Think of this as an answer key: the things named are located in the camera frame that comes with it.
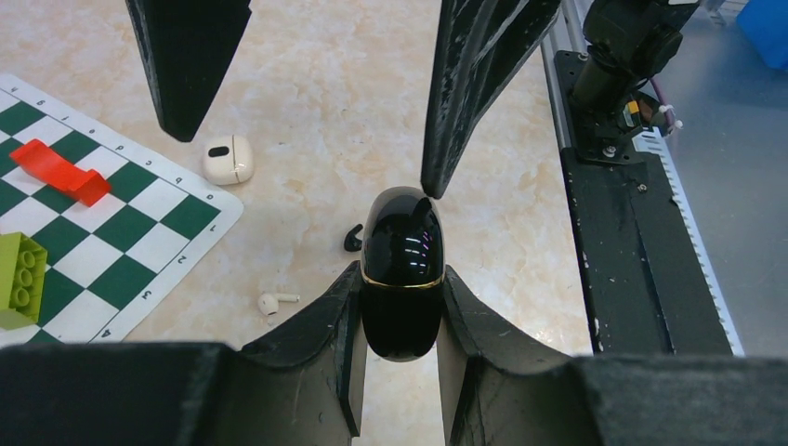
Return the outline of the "white earbud charging case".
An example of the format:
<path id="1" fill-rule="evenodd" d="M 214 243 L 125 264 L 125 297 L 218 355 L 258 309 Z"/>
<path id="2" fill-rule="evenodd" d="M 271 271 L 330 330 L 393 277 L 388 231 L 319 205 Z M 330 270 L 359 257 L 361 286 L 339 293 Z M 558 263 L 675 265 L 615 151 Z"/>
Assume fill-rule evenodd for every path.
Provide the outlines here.
<path id="1" fill-rule="evenodd" d="M 217 186 L 241 184 L 255 172 L 254 155 L 246 137 L 230 135 L 205 144 L 201 161 L 204 178 Z"/>

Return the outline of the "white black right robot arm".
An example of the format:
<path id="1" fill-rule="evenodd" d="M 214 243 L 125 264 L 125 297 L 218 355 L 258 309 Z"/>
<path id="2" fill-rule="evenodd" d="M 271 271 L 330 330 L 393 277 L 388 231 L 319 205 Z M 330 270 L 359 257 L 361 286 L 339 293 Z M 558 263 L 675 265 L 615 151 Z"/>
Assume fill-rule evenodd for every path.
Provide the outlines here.
<path id="1" fill-rule="evenodd" d="M 573 87 L 584 111 L 611 114 L 677 53 L 694 1 L 596 1 L 583 25 L 588 60 Z M 158 124 L 191 141 L 251 17 L 246 1 L 130 1 Z M 558 17 L 558 1 L 444 1 L 427 102 L 420 181 L 439 199 L 470 136 Z"/>

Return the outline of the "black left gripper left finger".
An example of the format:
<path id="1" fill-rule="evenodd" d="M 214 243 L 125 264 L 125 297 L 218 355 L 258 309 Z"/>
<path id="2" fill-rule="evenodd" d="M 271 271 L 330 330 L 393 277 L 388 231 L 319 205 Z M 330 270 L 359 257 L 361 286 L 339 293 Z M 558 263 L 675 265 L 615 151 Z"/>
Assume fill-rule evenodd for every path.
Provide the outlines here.
<path id="1" fill-rule="evenodd" d="M 5 445 L 349 445 L 366 344 L 350 263 L 241 349 L 216 342 L 30 343 L 1 351 Z"/>

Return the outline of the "black earbud charging case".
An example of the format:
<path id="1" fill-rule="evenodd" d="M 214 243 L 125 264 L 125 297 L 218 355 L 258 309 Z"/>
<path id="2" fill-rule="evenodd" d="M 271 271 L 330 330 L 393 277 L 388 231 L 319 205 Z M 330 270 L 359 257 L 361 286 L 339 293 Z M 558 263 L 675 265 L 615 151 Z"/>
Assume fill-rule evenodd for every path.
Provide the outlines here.
<path id="1" fill-rule="evenodd" d="M 445 272 L 437 206 L 417 188 L 381 192 L 361 247 L 361 317 L 376 355 L 407 362 L 430 351 L 440 328 Z"/>

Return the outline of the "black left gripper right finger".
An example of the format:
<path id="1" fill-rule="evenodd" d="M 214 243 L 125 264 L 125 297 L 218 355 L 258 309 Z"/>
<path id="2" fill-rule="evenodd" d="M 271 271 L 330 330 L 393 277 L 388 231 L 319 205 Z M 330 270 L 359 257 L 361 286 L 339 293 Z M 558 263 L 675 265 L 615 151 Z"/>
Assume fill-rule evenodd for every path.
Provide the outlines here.
<path id="1" fill-rule="evenodd" d="M 787 363 L 572 357 L 510 323 L 447 269 L 437 341 L 450 445 L 783 445 Z"/>

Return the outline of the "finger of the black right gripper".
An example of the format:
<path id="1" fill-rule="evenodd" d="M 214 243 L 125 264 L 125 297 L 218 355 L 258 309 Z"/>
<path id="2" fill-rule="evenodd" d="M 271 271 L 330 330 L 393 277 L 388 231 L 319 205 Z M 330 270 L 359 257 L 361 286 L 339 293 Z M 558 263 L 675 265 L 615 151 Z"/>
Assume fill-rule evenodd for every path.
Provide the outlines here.
<path id="1" fill-rule="evenodd" d="M 559 0 L 444 0 L 421 163 L 425 194 L 445 193 L 483 114 L 539 47 Z"/>
<path id="2" fill-rule="evenodd" d="M 159 126 L 191 142 L 209 111 L 251 18 L 245 0 L 129 0 Z"/>

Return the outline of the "black earbud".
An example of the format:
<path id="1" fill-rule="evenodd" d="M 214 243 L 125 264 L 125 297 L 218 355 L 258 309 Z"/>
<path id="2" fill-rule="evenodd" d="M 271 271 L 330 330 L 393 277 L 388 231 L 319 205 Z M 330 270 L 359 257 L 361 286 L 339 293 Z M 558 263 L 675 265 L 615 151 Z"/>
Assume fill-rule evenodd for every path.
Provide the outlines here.
<path id="1" fill-rule="evenodd" d="M 363 230 L 362 224 L 355 225 L 351 230 L 348 231 L 346 234 L 344 241 L 343 241 L 343 248 L 346 252 L 349 253 L 356 253 L 362 249 L 362 239 L 359 237 L 359 234 Z"/>

